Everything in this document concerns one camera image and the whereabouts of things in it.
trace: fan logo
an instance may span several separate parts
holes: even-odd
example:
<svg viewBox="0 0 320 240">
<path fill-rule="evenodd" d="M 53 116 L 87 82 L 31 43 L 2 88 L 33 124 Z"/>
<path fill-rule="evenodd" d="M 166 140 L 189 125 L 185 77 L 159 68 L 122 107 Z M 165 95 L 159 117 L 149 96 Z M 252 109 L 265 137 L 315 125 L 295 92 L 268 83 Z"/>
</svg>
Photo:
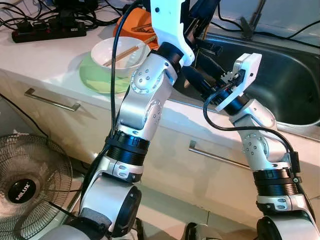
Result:
<svg viewBox="0 0 320 240">
<path fill-rule="evenodd" d="M 18 197 L 15 198 L 15 200 L 20 200 L 23 195 L 25 195 L 25 193 L 28 191 L 28 188 L 30 187 L 30 185 L 27 183 L 24 188 L 22 189 L 22 191 L 19 193 Z"/>
</svg>

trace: fan motor hub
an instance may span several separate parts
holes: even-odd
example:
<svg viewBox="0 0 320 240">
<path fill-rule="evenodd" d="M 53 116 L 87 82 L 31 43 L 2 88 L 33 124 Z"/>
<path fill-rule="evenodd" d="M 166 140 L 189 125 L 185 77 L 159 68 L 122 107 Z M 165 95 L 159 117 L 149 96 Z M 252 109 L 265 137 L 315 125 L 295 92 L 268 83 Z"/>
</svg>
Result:
<svg viewBox="0 0 320 240">
<path fill-rule="evenodd" d="M 36 192 L 36 184 L 31 179 L 21 179 L 15 182 L 8 191 L 8 198 L 14 204 L 23 204 L 29 201 Z"/>
</svg>

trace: chopsticks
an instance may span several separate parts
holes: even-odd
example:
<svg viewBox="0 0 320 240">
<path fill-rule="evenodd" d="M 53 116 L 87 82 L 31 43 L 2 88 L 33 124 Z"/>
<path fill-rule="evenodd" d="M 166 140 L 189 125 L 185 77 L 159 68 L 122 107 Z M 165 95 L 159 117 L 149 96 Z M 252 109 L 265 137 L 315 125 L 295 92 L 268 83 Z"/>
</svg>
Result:
<svg viewBox="0 0 320 240">
<path fill-rule="evenodd" d="M 152 42 L 153 40 L 155 40 L 155 39 L 157 39 L 157 36 L 156 36 L 156 35 L 153 35 L 152 37 L 150 37 L 150 38 L 148 38 L 147 40 L 145 40 L 143 43 L 144 43 L 144 44 L 149 44 L 149 43 L 151 43 L 151 42 Z M 126 51 L 118 54 L 118 55 L 115 57 L 115 61 L 117 62 L 117 61 L 125 58 L 126 56 L 132 54 L 133 52 L 137 51 L 139 48 L 141 48 L 141 47 L 144 45 L 143 43 L 139 43 L 138 45 L 136 45 L 136 46 L 134 46 L 134 47 L 131 47 L 131 48 L 129 48 L 128 50 L 126 50 Z M 105 67 L 108 67 L 108 66 L 110 66 L 110 65 L 111 65 L 111 59 L 103 64 L 103 66 L 105 66 Z"/>
</svg>

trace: floor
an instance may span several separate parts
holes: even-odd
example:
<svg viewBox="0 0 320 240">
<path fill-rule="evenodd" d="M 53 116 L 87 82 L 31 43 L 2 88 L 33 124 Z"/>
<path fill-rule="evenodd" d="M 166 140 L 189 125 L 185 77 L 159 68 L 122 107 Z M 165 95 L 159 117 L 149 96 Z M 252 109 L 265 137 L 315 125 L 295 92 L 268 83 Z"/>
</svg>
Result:
<svg viewBox="0 0 320 240">
<path fill-rule="evenodd" d="M 208 224 L 223 240 L 253 240 L 256 230 L 138 184 L 142 200 L 137 216 L 148 240 L 182 240 L 186 224 Z"/>
</svg>

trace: white bowl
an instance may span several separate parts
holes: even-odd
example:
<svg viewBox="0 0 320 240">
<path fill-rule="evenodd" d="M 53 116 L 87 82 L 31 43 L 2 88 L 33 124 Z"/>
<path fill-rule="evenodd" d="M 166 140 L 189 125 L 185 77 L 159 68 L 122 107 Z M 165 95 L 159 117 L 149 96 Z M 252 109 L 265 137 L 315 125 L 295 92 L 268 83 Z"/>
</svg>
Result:
<svg viewBox="0 0 320 240">
<path fill-rule="evenodd" d="M 114 37 L 105 39 L 96 44 L 91 50 L 92 60 L 108 73 L 111 73 L 111 65 L 104 66 L 104 64 L 111 59 L 114 39 Z M 117 77 L 125 78 L 131 76 L 131 74 L 144 62 L 150 52 L 149 46 L 140 39 L 128 36 L 119 37 L 116 48 L 117 55 L 138 44 L 142 44 L 138 50 L 115 63 L 115 75 Z"/>
</svg>

